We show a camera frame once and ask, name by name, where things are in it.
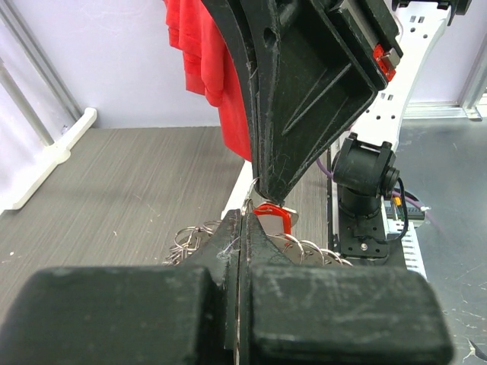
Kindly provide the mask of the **key with red white tag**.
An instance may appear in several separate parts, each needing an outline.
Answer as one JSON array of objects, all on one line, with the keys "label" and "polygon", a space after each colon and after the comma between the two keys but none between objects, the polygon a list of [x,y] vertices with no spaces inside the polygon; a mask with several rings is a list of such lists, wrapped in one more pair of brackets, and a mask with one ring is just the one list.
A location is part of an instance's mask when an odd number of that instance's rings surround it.
[{"label": "key with red white tag", "polygon": [[274,236],[278,233],[291,234],[292,227],[298,222],[296,210],[264,202],[253,209],[264,232]]}]

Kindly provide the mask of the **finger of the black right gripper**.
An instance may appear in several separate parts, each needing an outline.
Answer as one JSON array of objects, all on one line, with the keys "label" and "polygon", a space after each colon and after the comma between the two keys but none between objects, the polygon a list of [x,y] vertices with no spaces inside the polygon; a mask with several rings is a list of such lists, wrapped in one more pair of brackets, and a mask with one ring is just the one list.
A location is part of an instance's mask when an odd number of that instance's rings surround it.
[{"label": "finger of the black right gripper", "polygon": [[392,79],[402,55],[384,1],[249,1],[258,76],[257,192],[282,203]]},{"label": "finger of the black right gripper", "polygon": [[259,171],[259,66],[257,33],[263,28],[261,1],[204,1],[226,46],[224,56],[224,142],[252,163],[255,189],[262,186]]}]

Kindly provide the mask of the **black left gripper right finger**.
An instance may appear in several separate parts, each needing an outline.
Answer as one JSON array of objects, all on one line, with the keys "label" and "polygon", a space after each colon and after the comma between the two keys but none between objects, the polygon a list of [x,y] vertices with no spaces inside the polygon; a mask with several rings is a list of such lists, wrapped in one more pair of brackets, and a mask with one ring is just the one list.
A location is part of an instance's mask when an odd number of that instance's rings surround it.
[{"label": "black left gripper right finger", "polygon": [[240,253],[242,364],[449,364],[429,283],[404,268],[254,262]]}]

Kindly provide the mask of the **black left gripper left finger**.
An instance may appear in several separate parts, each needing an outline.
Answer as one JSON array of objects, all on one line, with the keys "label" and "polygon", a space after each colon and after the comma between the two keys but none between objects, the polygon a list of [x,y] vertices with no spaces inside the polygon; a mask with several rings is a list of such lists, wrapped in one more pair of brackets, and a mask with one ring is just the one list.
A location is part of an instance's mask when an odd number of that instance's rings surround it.
[{"label": "black left gripper left finger", "polygon": [[242,218],[178,266],[52,267],[29,277],[1,327],[3,364],[232,364],[229,250]]}]

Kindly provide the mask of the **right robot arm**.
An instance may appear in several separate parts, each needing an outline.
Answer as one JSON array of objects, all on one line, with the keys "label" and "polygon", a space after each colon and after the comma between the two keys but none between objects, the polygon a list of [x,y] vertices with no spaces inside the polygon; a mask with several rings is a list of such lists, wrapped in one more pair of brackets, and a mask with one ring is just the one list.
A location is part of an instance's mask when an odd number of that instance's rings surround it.
[{"label": "right robot arm", "polygon": [[419,72],[467,1],[206,1],[237,73],[250,137],[226,208],[282,203],[343,133],[396,150]]}]

